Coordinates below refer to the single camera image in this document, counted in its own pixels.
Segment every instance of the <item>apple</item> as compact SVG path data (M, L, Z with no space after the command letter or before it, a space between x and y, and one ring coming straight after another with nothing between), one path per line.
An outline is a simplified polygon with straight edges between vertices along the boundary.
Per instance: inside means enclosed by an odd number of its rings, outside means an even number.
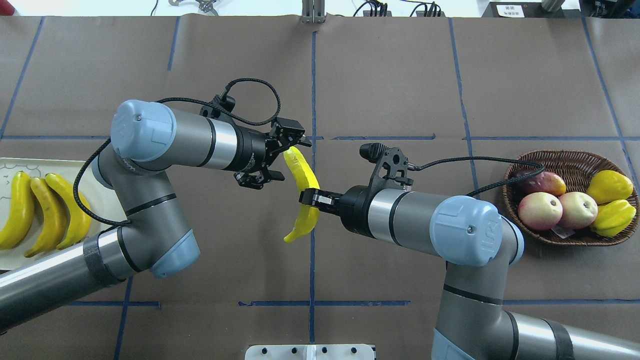
M558 225L571 230L591 225L598 216L598 204L589 195L582 192L566 193L559 198L563 215Z
M562 218L562 213L560 200L545 192L530 193L518 205L518 216L522 223L538 231L556 226Z
M512 177L520 177L530 174L533 170L520 170ZM525 194L545 192L554 196L566 193L566 184L560 175L551 171L543 171L540 174L524 179L515 184Z

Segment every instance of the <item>white floor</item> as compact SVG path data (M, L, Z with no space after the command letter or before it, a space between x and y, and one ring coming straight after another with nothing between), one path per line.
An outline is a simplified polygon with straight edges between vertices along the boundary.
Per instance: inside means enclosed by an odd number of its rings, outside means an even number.
M10 0L18 15L57 15L57 16L148 16L156 0ZM448 17L480 17L488 0L438 0L442 11ZM363 3L361 0L326 0L326 12L352 16ZM402 0L387 0L388 9L393 16L409 16L415 3ZM218 0L214 8L220 15L299 15L302 12L301 0ZM579 0L567 0L564 9L579 8ZM168 0L159 0L157 16L176 16L197 13L195 0L184 0L179 6L172 6Z

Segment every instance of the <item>yellow banana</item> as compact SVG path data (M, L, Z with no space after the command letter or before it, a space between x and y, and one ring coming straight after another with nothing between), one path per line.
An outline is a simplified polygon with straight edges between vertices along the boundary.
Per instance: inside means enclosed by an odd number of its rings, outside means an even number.
M34 177L31 179L31 190L42 207L44 223L42 232L35 245L24 253L25 258L35 254L53 250L60 243L67 228L67 213L62 204L47 185L45 179Z
M45 180L47 181L47 185L65 201L69 209L69 228L67 229L67 235L65 239L56 246L58 250L66 249L86 236L91 226L91 217L76 204L73 186L64 177L49 173L45 176ZM80 195L80 201L89 208L89 202L84 195L82 193L78 194Z
M35 201L30 187L31 178L18 171L11 183L11 209L9 219L0 231L0 250L15 247L24 239L33 223Z
M307 188L320 189L318 180L313 170L305 160L300 150L295 147L290 147L289 150L284 152L284 160L293 174L293 178L296 180L296 186L298 191L302 192ZM284 241L287 243L302 237L311 232L316 226L320 210L309 205L300 205L300 211L293 230L284 237Z

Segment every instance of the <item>price tag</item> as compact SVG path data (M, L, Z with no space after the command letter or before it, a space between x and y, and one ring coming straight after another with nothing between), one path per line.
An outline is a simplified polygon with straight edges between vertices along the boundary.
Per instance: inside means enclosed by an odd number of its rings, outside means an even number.
M524 17L524 11L520 5L496 5L498 15L502 17Z
M551 231L556 233L556 235L560 236L562 239L566 239L569 236L575 234L575 231L571 229L565 229L564 227L561 227L561 226L554 226L553 229L551 229Z

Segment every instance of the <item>wicker basket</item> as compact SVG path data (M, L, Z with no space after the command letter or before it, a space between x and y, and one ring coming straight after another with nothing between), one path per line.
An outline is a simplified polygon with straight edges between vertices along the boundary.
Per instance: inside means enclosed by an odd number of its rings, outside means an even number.
M611 161L586 151L567 150L538 150L527 152L521 155L519 160L531 160L542 163L548 171L560 175L566 183L567 192L585 192L589 187L591 178L601 170L613 170L621 174L624 172ZM526 165L512 164L504 175L504 179L509 179L515 172L531 168ZM562 239L551 230L534 231L526 227L517 216L518 204L522 200L522 194L511 186L502 187L502 200L509 217L525 234L538 239L539 241L560 245L560 246L611 246L617 245L629 239L638 227L638 215L631 221L626 229L611 238L600 236L589 228L577 230L574 235ZM627 199L629 203L636 207L640 214L640 201L634 188L633 193Z

